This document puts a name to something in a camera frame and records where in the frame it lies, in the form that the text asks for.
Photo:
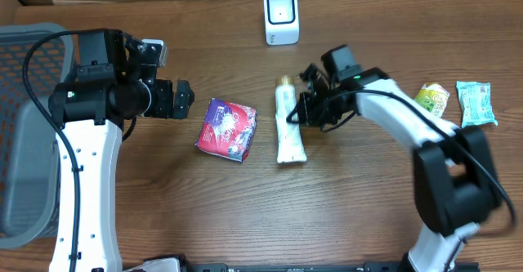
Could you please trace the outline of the white tube gold cap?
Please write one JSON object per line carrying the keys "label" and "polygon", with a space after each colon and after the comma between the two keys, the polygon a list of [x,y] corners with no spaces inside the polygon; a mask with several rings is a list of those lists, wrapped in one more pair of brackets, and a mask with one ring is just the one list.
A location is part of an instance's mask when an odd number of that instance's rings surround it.
{"label": "white tube gold cap", "polygon": [[293,78],[288,75],[277,78],[275,82],[275,122],[278,133],[277,163],[303,163],[307,160],[299,125],[287,121],[287,117],[296,104]]}

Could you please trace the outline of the purple red snack packet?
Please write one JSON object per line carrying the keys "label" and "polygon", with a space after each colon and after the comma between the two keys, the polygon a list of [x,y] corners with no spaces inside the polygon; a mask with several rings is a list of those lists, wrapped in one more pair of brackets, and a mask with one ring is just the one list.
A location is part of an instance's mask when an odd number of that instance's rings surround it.
{"label": "purple red snack packet", "polygon": [[257,125],[254,108],[212,98],[195,146],[205,153],[242,163]]}

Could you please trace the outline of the green juice carton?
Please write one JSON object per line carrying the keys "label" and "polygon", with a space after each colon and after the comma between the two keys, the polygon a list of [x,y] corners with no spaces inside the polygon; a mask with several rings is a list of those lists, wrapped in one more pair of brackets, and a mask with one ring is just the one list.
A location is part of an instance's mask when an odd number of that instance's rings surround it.
{"label": "green juice carton", "polygon": [[414,101],[431,114],[441,118],[449,97],[450,94],[438,82],[426,82],[415,96]]}

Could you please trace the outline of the teal white snack packet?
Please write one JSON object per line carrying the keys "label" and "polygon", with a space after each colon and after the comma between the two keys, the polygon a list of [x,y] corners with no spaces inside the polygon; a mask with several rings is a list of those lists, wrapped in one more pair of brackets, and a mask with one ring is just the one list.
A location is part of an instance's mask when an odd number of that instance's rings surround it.
{"label": "teal white snack packet", "polygon": [[489,82],[457,81],[458,102],[463,112],[461,127],[480,126],[487,123],[498,125],[491,104]]}

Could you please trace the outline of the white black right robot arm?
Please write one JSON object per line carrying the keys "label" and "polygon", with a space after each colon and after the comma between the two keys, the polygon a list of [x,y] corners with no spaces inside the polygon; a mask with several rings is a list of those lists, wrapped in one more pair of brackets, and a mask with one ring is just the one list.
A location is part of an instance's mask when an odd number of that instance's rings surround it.
{"label": "white black right robot arm", "polygon": [[414,246],[393,271],[477,271],[458,263],[458,254],[490,213],[507,204],[484,132],[461,128],[430,114],[378,67],[363,69],[346,45],[299,74],[307,89],[287,116],[288,123],[332,131],[359,115],[389,133],[413,158],[413,195],[423,225]]}

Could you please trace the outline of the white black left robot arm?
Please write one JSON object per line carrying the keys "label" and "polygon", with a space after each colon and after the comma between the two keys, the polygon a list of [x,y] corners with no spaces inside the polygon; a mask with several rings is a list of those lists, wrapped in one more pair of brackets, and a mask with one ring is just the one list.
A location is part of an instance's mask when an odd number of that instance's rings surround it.
{"label": "white black left robot arm", "polygon": [[78,33],[80,61],[49,98],[58,128],[60,206],[51,271],[120,271],[115,225],[118,152],[139,117],[185,119],[186,80],[157,77],[168,48],[113,29]]}

